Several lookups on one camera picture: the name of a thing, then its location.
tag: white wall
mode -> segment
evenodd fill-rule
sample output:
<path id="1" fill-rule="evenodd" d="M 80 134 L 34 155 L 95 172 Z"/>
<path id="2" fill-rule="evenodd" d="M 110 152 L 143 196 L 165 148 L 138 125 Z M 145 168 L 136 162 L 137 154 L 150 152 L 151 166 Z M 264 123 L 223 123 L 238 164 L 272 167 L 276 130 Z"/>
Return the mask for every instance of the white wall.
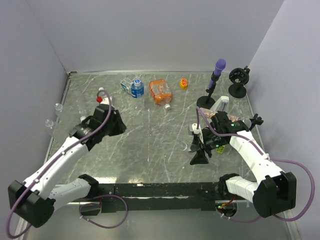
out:
<path id="1" fill-rule="evenodd" d="M 0 0 L 0 239 L 6 239 L 7 188 L 43 164 L 50 140 L 45 119 L 54 116 L 66 79 L 28 4 Z"/>
<path id="2" fill-rule="evenodd" d="M 259 128 L 271 156 L 306 165 L 313 173 L 313 204 L 297 221 L 303 240 L 319 239 L 320 228 L 320 1 L 285 0 L 250 63 L 247 87 Z M 296 166 L 282 164 L 297 178 L 298 214 L 310 195 L 310 181 Z"/>
<path id="3" fill-rule="evenodd" d="M 283 0 L 26 0 L 68 71 L 226 71 L 252 60 Z"/>

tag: bottle label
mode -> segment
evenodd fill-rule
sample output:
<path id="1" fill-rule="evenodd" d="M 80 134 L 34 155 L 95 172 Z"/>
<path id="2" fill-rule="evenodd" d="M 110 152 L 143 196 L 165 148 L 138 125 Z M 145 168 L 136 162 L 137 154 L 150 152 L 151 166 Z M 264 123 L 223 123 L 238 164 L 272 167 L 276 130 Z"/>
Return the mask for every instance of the bottle label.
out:
<path id="1" fill-rule="evenodd" d="M 142 97 L 144 95 L 144 93 L 145 93 L 144 87 L 142 87 L 140 89 L 134 89 L 133 87 L 131 88 L 131 95 L 135 99 Z"/>
<path id="2" fill-rule="evenodd" d="M 127 93 L 129 93 L 129 87 L 126 86 L 125 84 L 121 83 L 121 87 L 123 88 L 123 90 L 125 90 Z"/>

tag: marble table surface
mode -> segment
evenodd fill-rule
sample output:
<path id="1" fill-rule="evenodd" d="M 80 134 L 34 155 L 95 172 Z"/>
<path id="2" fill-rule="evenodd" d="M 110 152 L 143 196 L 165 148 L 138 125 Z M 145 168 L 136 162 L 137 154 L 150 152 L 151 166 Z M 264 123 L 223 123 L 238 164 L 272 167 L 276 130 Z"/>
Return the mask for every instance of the marble table surface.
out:
<path id="1" fill-rule="evenodd" d="M 91 115 L 98 105 L 98 88 L 104 87 L 114 98 L 114 107 L 119 110 L 127 127 L 124 134 L 106 136 L 87 155 L 82 157 L 59 181 L 67 184 L 82 174 L 96 178 L 100 183 L 186 183 L 215 182 L 224 174 L 237 173 L 254 181 L 255 178 L 242 157 L 227 145 L 223 153 L 212 151 L 209 164 L 190 165 L 193 154 L 188 153 L 192 136 L 188 135 L 188 125 L 196 123 L 197 99 L 206 95 L 211 74 L 189 73 L 142 73 L 127 74 L 133 80 L 139 78 L 145 85 L 144 96 L 133 98 L 120 86 L 116 74 L 80 74 L 73 73 L 69 78 L 64 106 L 70 109 L 58 124 L 56 136 L 65 136 L 79 120 L 74 105 L 73 94 L 83 93 L 86 108 Z M 188 80 L 188 88 L 179 87 L 181 78 Z M 165 79 L 172 91 L 171 110 L 156 105 L 149 91 L 149 82 Z M 222 74 L 213 93 L 217 100 L 220 96 L 229 96 L 229 114 L 239 117 L 252 117 L 252 111 L 246 97 L 236 99 L 229 95 L 231 81 Z M 259 144 L 257 129 L 252 130 Z M 54 140 L 49 156 L 61 146 Z"/>

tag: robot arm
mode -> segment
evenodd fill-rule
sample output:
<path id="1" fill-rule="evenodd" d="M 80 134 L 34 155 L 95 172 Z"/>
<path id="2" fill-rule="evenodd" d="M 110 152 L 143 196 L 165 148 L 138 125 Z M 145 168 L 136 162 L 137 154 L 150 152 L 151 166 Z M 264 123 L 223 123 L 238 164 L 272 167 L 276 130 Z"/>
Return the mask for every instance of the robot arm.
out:
<path id="1" fill-rule="evenodd" d="M 107 123 L 99 128 L 106 119 L 109 108 L 111 108 L 110 117 Z M 79 198 L 95 197 L 99 183 L 86 174 L 79 176 L 69 184 L 56 184 L 80 158 L 86 155 L 96 144 L 100 143 L 105 136 L 119 135 L 124 133 L 125 130 L 126 126 L 122 122 L 119 111 L 109 106 L 108 101 L 102 101 L 95 108 L 92 116 L 88 116 L 74 127 L 61 148 L 39 170 L 25 179 L 23 183 L 18 181 L 11 183 L 8 187 L 10 207 L 12 208 L 22 193 L 32 183 L 36 182 L 14 212 L 38 228 L 49 220 L 55 210 L 65 204 Z M 89 137 L 86 140 L 65 151 L 65 149 L 88 135 Z M 42 176 L 39 176 L 47 167 L 49 167 L 47 171 Z"/>
<path id="2" fill-rule="evenodd" d="M 226 174 L 219 181 L 220 195 L 227 199 L 230 199 L 232 195 L 243 197 L 253 203 L 256 211 L 263 218 L 294 208 L 297 188 L 295 176 L 291 172 L 284 173 L 280 167 L 270 161 L 269 156 L 253 138 L 248 126 L 241 120 L 231 121 L 228 119 L 227 113 L 222 111 L 216 112 L 211 120 L 210 125 L 219 134 L 236 135 L 216 136 L 207 127 L 199 132 L 199 129 L 196 129 L 196 124 L 191 125 L 190 132 L 193 135 L 191 152 L 196 151 L 196 155 L 190 164 L 208 164 L 205 152 L 210 158 L 211 150 L 230 144 L 242 156 L 257 182 L 243 179 L 236 173 Z M 257 116 L 251 121 L 253 124 L 257 123 Z"/>

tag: small yellow bottle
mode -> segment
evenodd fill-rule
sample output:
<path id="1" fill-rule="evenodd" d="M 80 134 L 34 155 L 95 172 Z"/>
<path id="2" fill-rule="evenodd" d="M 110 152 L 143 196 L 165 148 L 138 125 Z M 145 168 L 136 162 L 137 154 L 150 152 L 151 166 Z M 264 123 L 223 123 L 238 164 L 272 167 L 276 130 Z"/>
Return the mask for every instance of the small yellow bottle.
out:
<path id="1" fill-rule="evenodd" d="M 180 88 L 182 88 L 182 89 L 187 89 L 187 87 L 188 87 L 188 81 L 187 81 L 187 79 L 182 78 L 182 79 L 180 80 Z"/>

